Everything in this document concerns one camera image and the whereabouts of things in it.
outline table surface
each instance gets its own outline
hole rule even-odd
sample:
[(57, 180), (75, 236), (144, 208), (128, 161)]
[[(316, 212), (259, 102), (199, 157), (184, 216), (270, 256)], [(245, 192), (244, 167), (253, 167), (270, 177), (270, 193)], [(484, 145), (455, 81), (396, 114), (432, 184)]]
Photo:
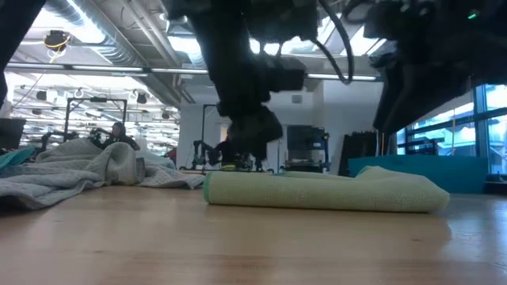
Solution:
[(198, 190), (101, 188), (2, 213), (2, 284), (507, 284), (507, 199), (438, 215), (208, 206)]

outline folded towel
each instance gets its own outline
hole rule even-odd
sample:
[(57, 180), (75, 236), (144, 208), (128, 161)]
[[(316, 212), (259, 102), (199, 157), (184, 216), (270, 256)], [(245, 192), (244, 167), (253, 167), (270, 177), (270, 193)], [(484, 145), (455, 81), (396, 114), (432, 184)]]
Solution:
[(431, 212), (449, 194), (426, 177), (367, 167), (356, 178), (318, 173), (209, 173), (204, 199), (211, 204), (307, 209)]

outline cable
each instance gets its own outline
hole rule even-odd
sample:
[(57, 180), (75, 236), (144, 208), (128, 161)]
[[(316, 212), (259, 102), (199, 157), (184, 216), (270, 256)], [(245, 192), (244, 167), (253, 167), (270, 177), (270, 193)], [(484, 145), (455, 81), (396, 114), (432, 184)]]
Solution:
[(69, 42), (69, 40), (71, 40), (71, 36), (68, 36), (62, 43), (59, 43), (59, 44), (53, 44), (53, 45), (50, 45), (50, 44), (46, 44), (44, 42), (44, 45), (46, 46), (46, 48), (58, 48), (58, 50), (60, 50), (60, 48), (64, 45), (64, 44), (67, 44)]
[(337, 15), (331, 10), (330, 6), (327, 5), (326, 0), (318, 0), (318, 3), (322, 6), (322, 8), (326, 11), (328, 16), (330, 17), (330, 20), (334, 23), (334, 26), (336, 27), (336, 30), (340, 34), (341, 40), (343, 41), (343, 45), (345, 46), (345, 51), (347, 52), (347, 62), (349, 64), (347, 73), (349, 74), (349, 78), (345, 78), (343, 76), (343, 73), (340, 70), (340, 67), (338, 67), (336, 60), (331, 55), (331, 53), (327, 50), (326, 46), (324, 46), (321, 42), (319, 42), (317, 39), (313, 39), (312, 43), (314, 43), (320, 50), (326, 55), (328, 60), (331, 63), (331, 66), (333, 66), (334, 72), (338, 75), (340, 78), (340, 81), (343, 82), (343, 84), (348, 85), (353, 80), (354, 75), (354, 54), (352, 52), (352, 46), (350, 45), (350, 39), (349, 34), (347, 34), (347, 31), (345, 30), (345, 27), (341, 23), (340, 19), (337, 17)]

